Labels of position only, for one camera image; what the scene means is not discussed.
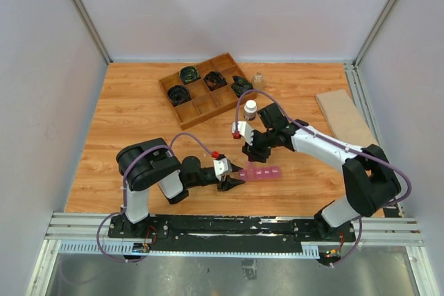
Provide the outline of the pink weekly pill organizer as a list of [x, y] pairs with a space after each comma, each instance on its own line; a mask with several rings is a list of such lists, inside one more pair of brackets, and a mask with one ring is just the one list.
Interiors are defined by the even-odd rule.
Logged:
[[281, 177], [281, 170], [278, 166], [254, 167], [242, 169], [238, 172], [241, 180], [246, 182], [257, 180], [271, 180]]

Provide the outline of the white cap pill bottle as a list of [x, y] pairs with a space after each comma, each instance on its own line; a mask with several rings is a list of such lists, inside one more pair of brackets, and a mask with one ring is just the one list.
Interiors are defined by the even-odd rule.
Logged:
[[252, 121], [257, 115], [257, 103], [255, 100], [248, 100], [244, 105], [244, 118]]

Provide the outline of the clear capsule bottle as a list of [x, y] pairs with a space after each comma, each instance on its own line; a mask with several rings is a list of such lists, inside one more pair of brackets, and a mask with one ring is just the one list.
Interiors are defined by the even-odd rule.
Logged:
[[261, 72], [257, 72], [252, 77], [252, 85], [254, 89], [262, 90], [264, 86], [264, 77]]

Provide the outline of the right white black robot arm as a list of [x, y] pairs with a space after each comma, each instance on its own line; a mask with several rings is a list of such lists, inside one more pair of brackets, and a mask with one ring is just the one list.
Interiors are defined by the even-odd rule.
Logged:
[[314, 231], [328, 241], [344, 223], [371, 217], [401, 192], [401, 185], [389, 166], [384, 151], [377, 145], [356, 146], [330, 137], [310, 124], [287, 118], [277, 104], [258, 112], [266, 128], [260, 132], [246, 121], [232, 125], [234, 138], [243, 138], [243, 153], [251, 162], [264, 163], [277, 147], [309, 155], [340, 172], [344, 195], [320, 209], [314, 216]]

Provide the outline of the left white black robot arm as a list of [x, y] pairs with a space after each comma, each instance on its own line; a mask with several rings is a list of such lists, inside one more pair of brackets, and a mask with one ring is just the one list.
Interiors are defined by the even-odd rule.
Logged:
[[127, 146], [117, 154], [116, 161], [123, 180], [123, 208], [122, 214], [112, 219], [110, 237], [141, 238], [150, 226], [160, 225], [150, 217], [148, 208], [154, 185], [159, 186], [169, 204], [177, 204], [189, 195], [190, 188], [215, 184], [218, 191], [229, 191], [246, 182], [231, 177], [241, 168], [225, 155], [217, 153], [213, 165], [203, 167], [195, 156], [179, 160], [162, 138]]

